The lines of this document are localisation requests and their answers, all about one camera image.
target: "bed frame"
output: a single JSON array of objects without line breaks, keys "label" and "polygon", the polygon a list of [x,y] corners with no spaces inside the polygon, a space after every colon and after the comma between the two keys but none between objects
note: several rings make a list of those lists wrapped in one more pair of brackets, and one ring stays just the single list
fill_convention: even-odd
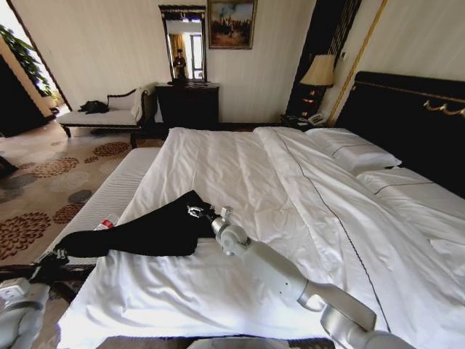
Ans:
[{"label": "bed frame", "polygon": [[335,127],[465,198],[465,81],[361,71]]}]

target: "painting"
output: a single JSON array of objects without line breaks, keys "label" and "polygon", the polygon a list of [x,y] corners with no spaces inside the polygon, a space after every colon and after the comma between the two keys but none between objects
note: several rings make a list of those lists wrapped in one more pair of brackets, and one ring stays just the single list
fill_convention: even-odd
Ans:
[{"label": "painting", "polygon": [[257,0],[209,0],[209,48],[251,49]]}]

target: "white duvet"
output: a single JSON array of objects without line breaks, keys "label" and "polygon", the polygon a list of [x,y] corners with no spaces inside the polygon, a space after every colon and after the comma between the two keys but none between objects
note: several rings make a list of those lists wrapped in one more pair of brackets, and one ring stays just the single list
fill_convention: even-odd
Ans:
[{"label": "white duvet", "polygon": [[[465,295],[447,265],[309,135],[172,129],[120,223],[192,189],[217,207],[232,206],[234,222],[307,278],[371,307],[378,329],[417,348],[465,342]],[[181,238],[175,222],[171,233]],[[326,337],[319,319],[273,294],[215,240],[201,239],[189,257],[112,251],[99,259],[59,322],[59,347],[94,348],[118,335]]]}]

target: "water bottle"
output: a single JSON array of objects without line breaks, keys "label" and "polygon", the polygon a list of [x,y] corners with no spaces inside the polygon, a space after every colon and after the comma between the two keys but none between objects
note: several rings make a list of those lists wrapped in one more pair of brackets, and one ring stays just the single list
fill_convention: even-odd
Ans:
[{"label": "water bottle", "polygon": [[113,228],[119,221],[119,216],[115,213],[110,213],[94,230],[104,230]]}]

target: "carpet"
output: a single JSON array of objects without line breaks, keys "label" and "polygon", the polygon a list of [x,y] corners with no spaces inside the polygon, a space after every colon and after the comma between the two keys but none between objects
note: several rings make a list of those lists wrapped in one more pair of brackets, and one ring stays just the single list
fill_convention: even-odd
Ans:
[{"label": "carpet", "polygon": [[[131,150],[128,132],[72,129],[68,139],[56,121],[0,138],[0,155],[18,170],[0,179],[0,265],[38,258]],[[163,140],[138,140],[161,147]],[[56,348],[56,323],[68,307],[51,297],[33,348]],[[192,341],[111,338],[100,348],[186,348]]]}]

